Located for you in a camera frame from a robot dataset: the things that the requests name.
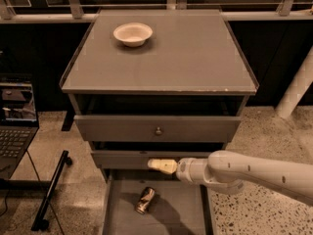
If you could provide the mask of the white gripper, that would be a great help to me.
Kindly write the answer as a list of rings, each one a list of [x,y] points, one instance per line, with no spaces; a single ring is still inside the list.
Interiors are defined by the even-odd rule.
[[[148,167],[164,174],[173,174],[189,184],[206,185],[210,179],[207,159],[184,158],[177,163],[174,160],[150,159]]]

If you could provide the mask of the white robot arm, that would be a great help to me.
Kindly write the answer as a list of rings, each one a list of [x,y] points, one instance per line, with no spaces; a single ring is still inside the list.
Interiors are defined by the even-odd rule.
[[[313,165],[245,156],[227,150],[211,153],[206,159],[183,158],[179,162],[149,159],[148,167],[193,185],[232,195],[249,181],[308,206],[313,205]]]

